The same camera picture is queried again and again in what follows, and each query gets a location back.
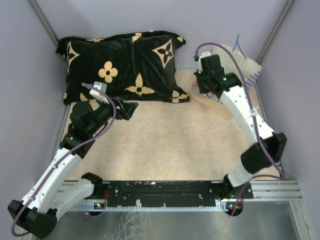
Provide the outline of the blue checkered paper bag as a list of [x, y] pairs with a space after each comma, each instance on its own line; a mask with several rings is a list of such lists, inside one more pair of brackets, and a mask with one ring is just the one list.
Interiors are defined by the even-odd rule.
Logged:
[[[243, 53], [238, 42], [236, 42], [233, 47], [226, 44], [223, 44], [222, 46], [225, 47], [235, 58], [245, 78], [247, 88], [248, 90], [251, 90], [258, 80], [263, 68], [257, 62]], [[231, 57], [222, 48], [214, 46], [211, 51], [202, 52], [200, 56], [207, 56], [209, 54], [219, 55], [221, 65], [224, 67], [225, 73], [235, 73], [238, 78], [241, 77]], [[190, 93], [195, 100], [213, 110], [222, 118], [230, 120], [233, 117], [232, 113], [226, 106], [222, 104], [222, 102], [220, 102], [215, 94], [211, 92], [200, 93], [200, 89], [196, 80], [192, 84]]]

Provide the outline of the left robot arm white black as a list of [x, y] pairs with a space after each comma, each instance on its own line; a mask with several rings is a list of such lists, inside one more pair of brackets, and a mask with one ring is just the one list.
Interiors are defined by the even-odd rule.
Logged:
[[71, 123], [57, 152], [32, 189], [21, 199], [12, 200], [7, 209], [13, 218], [11, 233], [18, 236], [15, 227], [39, 239], [48, 237], [58, 220], [79, 201], [95, 199], [104, 192], [103, 179], [93, 173], [84, 174], [65, 192], [58, 190], [70, 172], [84, 159], [96, 139], [111, 127], [115, 120], [130, 120], [139, 104], [125, 102], [119, 97], [101, 102], [93, 109], [89, 102], [76, 103], [69, 115]]

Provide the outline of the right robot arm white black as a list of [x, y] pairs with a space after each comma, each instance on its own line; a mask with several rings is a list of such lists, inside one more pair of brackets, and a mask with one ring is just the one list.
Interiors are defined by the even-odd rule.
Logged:
[[232, 113], [248, 144], [248, 149], [240, 156], [240, 164], [224, 176], [217, 194], [220, 200], [235, 198], [243, 184], [280, 161], [287, 137], [282, 132], [275, 132], [250, 107], [243, 83], [235, 73], [225, 73], [217, 54], [202, 53], [198, 57], [195, 76], [200, 93], [217, 96]]

